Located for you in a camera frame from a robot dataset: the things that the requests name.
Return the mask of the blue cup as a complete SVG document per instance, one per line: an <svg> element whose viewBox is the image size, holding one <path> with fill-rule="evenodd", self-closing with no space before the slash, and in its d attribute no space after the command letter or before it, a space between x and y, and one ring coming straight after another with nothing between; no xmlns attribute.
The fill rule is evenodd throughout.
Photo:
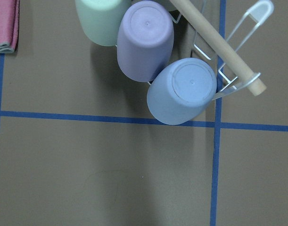
<svg viewBox="0 0 288 226"><path fill-rule="evenodd" d="M180 59L168 65L150 85L148 109L164 124L183 124L207 108L216 89L216 75L206 62Z"/></svg>

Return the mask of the purple cup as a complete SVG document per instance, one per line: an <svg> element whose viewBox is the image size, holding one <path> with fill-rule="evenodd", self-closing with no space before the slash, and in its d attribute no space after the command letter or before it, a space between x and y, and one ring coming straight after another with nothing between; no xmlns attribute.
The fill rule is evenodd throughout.
<svg viewBox="0 0 288 226"><path fill-rule="evenodd" d="M157 2L139 1L125 12L119 27L118 65L134 81L153 81L167 65L173 42L168 11Z"/></svg>

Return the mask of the mint green cup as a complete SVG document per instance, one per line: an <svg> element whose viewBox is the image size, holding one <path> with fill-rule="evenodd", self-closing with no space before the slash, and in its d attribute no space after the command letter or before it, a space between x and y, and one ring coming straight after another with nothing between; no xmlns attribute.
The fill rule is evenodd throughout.
<svg viewBox="0 0 288 226"><path fill-rule="evenodd" d="M85 35L101 46L115 46L121 20L130 0L76 0L77 15Z"/></svg>

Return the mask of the pink folded cloth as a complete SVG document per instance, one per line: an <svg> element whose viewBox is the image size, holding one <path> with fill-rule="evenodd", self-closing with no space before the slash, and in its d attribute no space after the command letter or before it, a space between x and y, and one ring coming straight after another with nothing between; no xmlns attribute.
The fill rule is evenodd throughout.
<svg viewBox="0 0 288 226"><path fill-rule="evenodd" d="M0 0L0 53L14 53L19 34L18 0Z"/></svg>

